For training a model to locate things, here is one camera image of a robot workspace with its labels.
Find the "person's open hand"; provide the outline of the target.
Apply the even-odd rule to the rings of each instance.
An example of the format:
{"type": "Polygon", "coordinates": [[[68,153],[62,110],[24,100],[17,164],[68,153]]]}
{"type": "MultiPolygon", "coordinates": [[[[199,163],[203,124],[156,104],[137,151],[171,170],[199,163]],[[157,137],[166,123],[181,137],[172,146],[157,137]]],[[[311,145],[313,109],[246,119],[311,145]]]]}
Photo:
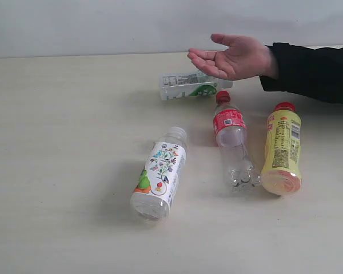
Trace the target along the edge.
{"type": "Polygon", "coordinates": [[[271,50],[252,37],[212,34],[224,51],[189,49],[188,58],[200,71],[224,80],[243,80],[255,76],[278,78],[278,64],[271,50]]]}

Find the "black sleeved forearm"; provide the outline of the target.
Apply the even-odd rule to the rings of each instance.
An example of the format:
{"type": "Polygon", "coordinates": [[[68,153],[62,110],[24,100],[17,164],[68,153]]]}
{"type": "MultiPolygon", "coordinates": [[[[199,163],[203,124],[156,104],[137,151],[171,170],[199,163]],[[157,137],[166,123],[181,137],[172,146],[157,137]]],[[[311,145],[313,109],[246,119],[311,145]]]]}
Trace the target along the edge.
{"type": "Polygon", "coordinates": [[[274,43],[268,48],[276,59],[278,77],[260,76],[264,91],[343,104],[343,48],[310,49],[288,43],[274,43]]]}

